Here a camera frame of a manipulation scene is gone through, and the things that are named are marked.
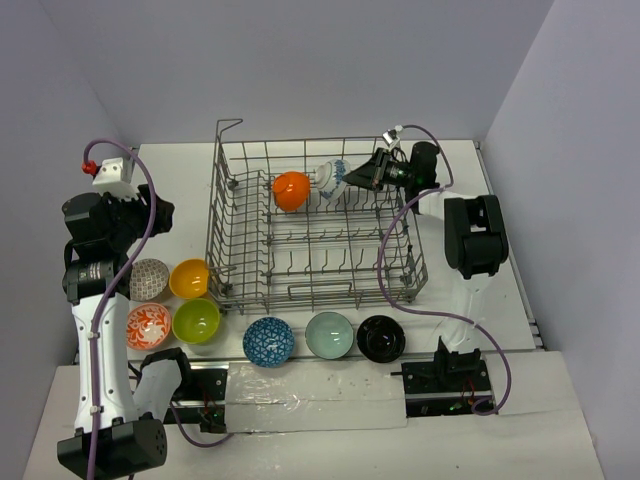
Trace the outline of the grey patterned bowl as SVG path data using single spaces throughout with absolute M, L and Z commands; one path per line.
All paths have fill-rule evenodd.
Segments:
M 169 282 L 169 269 L 158 259 L 147 258 L 132 265 L 129 281 L 133 301 L 147 302 L 158 297 Z

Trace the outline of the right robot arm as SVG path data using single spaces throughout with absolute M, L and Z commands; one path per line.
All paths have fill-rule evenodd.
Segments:
M 439 387 L 455 391 L 479 370 L 480 349 L 473 344 L 480 334 L 493 346 L 497 341 L 479 323 L 483 294 L 509 254 L 506 228 L 498 198 L 453 194 L 453 170 L 440 144 L 421 141 L 413 145 L 407 161 L 394 158 L 397 142 L 375 150 L 363 165 L 344 176 L 344 181 L 359 188 L 379 191 L 395 186 L 404 191 L 404 205 L 382 236 L 377 266 L 385 261 L 386 246 L 396 224 L 408 213 L 417 211 L 437 218 L 444 226 L 444 255 L 451 270 L 460 275 L 461 302 L 456 311 L 424 311 L 424 316 L 455 320 L 457 325 L 438 340 L 434 358 L 434 378 Z

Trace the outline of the orange bowl white inside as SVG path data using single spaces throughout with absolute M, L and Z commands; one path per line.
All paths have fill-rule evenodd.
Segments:
M 285 172 L 273 181 L 272 192 L 276 205 L 285 212 L 292 212 L 305 204 L 311 192 L 311 182 L 302 172 Z

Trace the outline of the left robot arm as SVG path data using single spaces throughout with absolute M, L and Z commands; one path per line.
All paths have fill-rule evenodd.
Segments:
M 77 195 L 62 212 L 71 235 L 62 287 L 78 337 L 80 393 L 74 433 L 58 442 L 57 458 L 81 479 L 131 477 L 165 464 L 171 400 L 195 386 L 179 348 L 152 353 L 136 369 L 127 357 L 132 263 L 150 237 L 171 229 L 174 206 L 143 184 L 130 200 Z

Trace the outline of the blue floral bowl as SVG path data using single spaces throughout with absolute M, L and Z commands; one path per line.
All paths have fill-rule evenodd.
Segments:
M 315 186 L 325 200 L 337 200 L 345 191 L 344 177 L 351 171 L 351 165 L 344 159 L 332 159 L 321 165 L 315 172 Z

